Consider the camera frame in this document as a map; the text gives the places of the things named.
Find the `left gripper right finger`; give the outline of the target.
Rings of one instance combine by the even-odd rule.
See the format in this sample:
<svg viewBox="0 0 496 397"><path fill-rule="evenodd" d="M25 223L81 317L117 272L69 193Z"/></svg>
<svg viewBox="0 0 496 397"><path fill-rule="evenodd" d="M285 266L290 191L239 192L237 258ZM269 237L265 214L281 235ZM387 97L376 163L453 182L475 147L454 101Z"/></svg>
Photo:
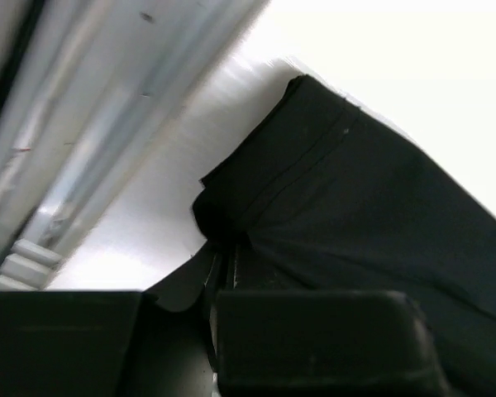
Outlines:
<svg viewBox="0 0 496 397"><path fill-rule="evenodd" d="M224 396L447 396L418 306L389 290L309 290L247 246L217 296Z"/></svg>

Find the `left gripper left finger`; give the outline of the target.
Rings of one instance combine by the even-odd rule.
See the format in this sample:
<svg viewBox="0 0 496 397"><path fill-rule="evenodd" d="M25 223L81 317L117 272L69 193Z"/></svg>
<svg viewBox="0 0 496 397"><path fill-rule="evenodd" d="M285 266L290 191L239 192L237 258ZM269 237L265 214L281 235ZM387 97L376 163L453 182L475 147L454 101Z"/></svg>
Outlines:
<svg viewBox="0 0 496 397"><path fill-rule="evenodd" d="M204 247L145 292L0 292L0 396L210 396Z"/></svg>

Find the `black trousers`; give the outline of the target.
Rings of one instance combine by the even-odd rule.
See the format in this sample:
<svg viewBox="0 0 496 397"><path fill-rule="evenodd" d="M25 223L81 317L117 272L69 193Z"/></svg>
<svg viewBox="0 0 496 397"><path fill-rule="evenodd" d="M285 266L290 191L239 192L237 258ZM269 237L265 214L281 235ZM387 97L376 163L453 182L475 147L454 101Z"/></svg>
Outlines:
<svg viewBox="0 0 496 397"><path fill-rule="evenodd" d="M496 219L413 143L301 75L202 182L236 285L404 292L451 383L496 396Z"/></svg>

